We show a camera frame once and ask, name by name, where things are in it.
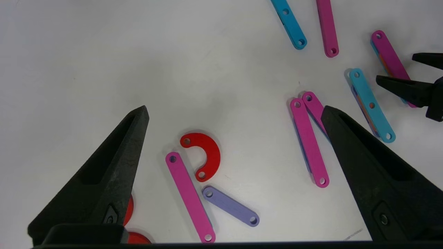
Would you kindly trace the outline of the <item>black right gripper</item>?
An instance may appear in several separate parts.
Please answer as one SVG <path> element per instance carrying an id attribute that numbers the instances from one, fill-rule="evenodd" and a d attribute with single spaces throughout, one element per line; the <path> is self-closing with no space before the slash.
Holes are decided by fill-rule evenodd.
<path id="1" fill-rule="evenodd" d="M 443 53 L 415 53 L 412 60 L 443 70 Z M 426 117 L 443 121 L 443 77 L 432 84 L 378 75 L 376 83 L 416 107 L 428 106 Z"/>

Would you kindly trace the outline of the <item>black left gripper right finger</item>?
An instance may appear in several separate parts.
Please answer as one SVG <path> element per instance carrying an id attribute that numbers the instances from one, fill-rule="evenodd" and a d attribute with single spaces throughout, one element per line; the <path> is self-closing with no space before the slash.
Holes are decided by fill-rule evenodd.
<path id="1" fill-rule="evenodd" d="M 340 109 L 321 121 L 373 241 L 442 241 L 443 193 Z"/>

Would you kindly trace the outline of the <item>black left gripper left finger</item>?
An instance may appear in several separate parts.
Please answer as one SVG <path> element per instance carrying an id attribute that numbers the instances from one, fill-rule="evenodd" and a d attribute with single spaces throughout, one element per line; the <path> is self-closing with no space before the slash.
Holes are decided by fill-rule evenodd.
<path id="1" fill-rule="evenodd" d="M 34 247 L 127 244 L 123 222 L 149 114 L 129 112 L 27 227 Z"/>

